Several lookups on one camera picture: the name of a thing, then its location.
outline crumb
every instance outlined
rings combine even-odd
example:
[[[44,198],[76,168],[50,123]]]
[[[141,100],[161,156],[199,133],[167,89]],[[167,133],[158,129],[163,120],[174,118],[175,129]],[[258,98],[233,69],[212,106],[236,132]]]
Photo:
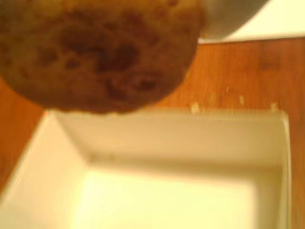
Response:
[[[278,111],[279,110],[278,109],[278,103],[271,103],[270,104],[270,109],[271,109],[272,112]]]
[[[244,97],[242,95],[239,97],[239,104],[244,106]]]
[[[191,113],[192,114],[198,114],[200,112],[199,103],[194,103],[191,106]]]

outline white box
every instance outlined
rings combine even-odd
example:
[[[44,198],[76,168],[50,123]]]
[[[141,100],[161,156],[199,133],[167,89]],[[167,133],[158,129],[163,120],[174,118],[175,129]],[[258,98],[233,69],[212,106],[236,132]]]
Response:
[[[304,0],[268,0],[261,10],[244,26],[221,41],[234,42],[304,37],[304,9]],[[201,44],[211,42],[220,42],[220,40],[199,39]]]
[[[50,112],[6,189],[2,229],[288,229],[283,113]]]

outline wooden surface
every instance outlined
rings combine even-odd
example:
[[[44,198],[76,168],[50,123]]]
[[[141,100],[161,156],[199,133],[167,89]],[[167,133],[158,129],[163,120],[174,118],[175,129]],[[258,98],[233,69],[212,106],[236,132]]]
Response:
[[[292,228],[305,228],[305,38],[199,47],[185,83],[157,107],[275,109],[290,116]],[[42,109],[0,81],[0,188]]]
[[[43,109],[21,98],[0,78],[0,191],[22,155]]]

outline wooden table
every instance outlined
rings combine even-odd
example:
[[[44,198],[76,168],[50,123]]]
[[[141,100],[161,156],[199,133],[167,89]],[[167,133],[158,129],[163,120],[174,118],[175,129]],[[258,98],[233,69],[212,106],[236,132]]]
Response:
[[[188,78],[157,107],[275,109],[290,116],[292,228],[305,228],[305,38],[199,47]],[[0,80],[0,190],[43,109]]]

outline white object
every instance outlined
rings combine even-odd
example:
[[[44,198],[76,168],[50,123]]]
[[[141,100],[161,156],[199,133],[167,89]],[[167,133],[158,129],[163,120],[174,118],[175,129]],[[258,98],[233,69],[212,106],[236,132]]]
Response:
[[[48,113],[2,198],[4,229],[288,229],[282,113]]]
[[[244,6],[244,9],[248,9],[249,16],[253,15],[253,11],[260,5],[263,5],[264,0],[206,0],[207,2],[253,2],[253,8],[249,9]],[[243,10],[241,7],[232,7],[232,10],[236,10],[236,15],[241,15],[244,20],[239,20],[236,25],[237,28],[245,23],[248,18],[246,15],[241,13]],[[231,26],[230,20],[228,22],[228,30],[223,31],[223,35],[228,37],[222,40],[208,40],[199,39],[199,43],[209,42],[230,42],[230,41],[246,41],[246,40],[259,40],[259,39],[278,39],[278,38],[289,38],[289,37],[302,37],[305,36],[305,1],[304,0],[269,0],[267,3],[252,17],[248,22],[240,27],[237,31],[233,32],[234,26]],[[215,31],[215,37],[219,37],[218,34],[222,35],[221,32]]]

